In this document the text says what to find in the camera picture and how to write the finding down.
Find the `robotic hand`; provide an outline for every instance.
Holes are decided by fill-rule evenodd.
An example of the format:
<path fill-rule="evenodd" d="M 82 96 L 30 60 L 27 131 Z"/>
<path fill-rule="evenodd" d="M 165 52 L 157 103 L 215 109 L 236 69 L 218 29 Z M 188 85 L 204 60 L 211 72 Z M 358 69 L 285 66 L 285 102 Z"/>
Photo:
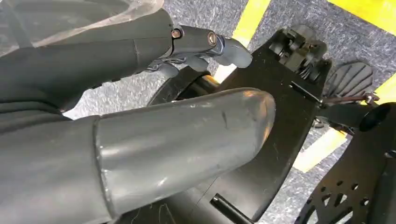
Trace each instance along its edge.
<path fill-rule="evenodd" d="M 274 122 L 271 95 L 239 88 L 69 120 L 83 92 L 144 70 L 246 67 L 237 41 L 174 26 L 160 10 L 0 57 L 0 217 L 99 224 L 250 161 Z"/>

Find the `plastic wrap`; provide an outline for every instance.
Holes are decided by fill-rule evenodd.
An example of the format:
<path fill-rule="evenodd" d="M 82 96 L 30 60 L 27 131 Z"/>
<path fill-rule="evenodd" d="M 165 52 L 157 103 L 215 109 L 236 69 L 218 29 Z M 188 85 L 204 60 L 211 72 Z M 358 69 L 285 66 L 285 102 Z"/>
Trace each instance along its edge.
<path fill-rule="evenodd" d="M 0 0 L 0 56 L 156 12 L 163 0 Z"/>

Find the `yellow floor line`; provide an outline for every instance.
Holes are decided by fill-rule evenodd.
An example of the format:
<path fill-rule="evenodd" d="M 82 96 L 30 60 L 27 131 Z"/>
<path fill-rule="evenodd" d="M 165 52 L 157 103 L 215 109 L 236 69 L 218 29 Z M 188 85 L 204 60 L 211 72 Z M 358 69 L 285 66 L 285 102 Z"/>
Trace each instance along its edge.
<path fill-rule="evenodd" d="M 328 0 L 340 8 L 396 35 L 396 0 Z"/>
<path fill-rule="evenodd" d="M 375 91 L 378 104 L 396 102 L 396 74 Z M 346 134 L 330 129 L 303 153 L 299 153 L 293 167 L 306 173 L 346 142 Z"/>
<path fill-rule="evenodd" d="M 247 47 L 270 2 L 271 0 L 249 0 L 234 30 L 233 38 Z M 214 79 L 221 83 L 235 68 L 236 66 L 233 64 L 229 66 L 219 65 L 214 74 Z"/>

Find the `floor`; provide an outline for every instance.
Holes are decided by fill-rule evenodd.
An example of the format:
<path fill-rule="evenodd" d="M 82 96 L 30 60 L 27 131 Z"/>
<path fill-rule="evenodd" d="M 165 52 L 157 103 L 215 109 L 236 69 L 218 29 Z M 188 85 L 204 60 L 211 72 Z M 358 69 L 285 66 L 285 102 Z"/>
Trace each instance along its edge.
<path fill-rule="evenodd" d="M 165 0 L 163 7 L 175 23 L 209 28 L 232 36 L 247 2 Z M 374 89 L 396 72 L 396 37 L 326 0 L 272 0 L 248 49 L 254 51 L 277 29 L 294 24 L 306 24 L 316 30 L 317 39 L 328 45 L 325 57 L 332 59 L 333 68 L 356 60 L 373 66 Z M 217 65 L 211 62 L 210 71 L 214 72 L 216 68 Z M 76 119 L 143 107 L 164 81 L 161 74 L 142 73 L 116 83 L 104 84 L 101 88 L 87 91 L 76 108 L 66 115 Z M 325 128 L 311 130 L 302 150 L 325 131 Z M 260 223 L 293 223 L 310 192 L 340 157 L 347 144 L 305 174 L 293 168 Z"/>

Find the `bolt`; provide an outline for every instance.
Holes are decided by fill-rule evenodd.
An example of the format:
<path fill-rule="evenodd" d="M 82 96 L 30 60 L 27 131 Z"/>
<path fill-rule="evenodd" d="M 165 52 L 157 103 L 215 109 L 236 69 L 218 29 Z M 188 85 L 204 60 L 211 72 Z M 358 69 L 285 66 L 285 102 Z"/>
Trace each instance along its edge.
<path fill-rule="evenodd" d="M 178 29 L 172 30 L 172 37 L 173 38 L 180 38 L 181 36 L 182 36 L 182 32 L 180 32 L 180 30 L 178 30 Z"/>
<path fill-rule="evenodd" d="M 208 43 L 211 46 L 216 46 L 216 44 L 217 44 L 217 35 L 214 32 L 210 32 L 208 34 Z"/>
<path fill-rule="evenodd" d="M 325 126 L 325 124 L 321 120 L 319 120 L 318 118 L 313 120 L 312 127 L 314 127 L 314 128 L 323 128 L 324 126 Z"/>
<path fill-rule="evenodd" d="M 386 152 L 385 157 L 396 159 L 396 150 L 390 150 Z"/>
<path fill-rule="evenodd" d="M 372 103 L 372 102 L 373 102 L 373 97 L 370 96 L 370 95 L 368 95 L 368 96 L 366 97 L 366 103 L 370 104 L 370 103 Z"/>

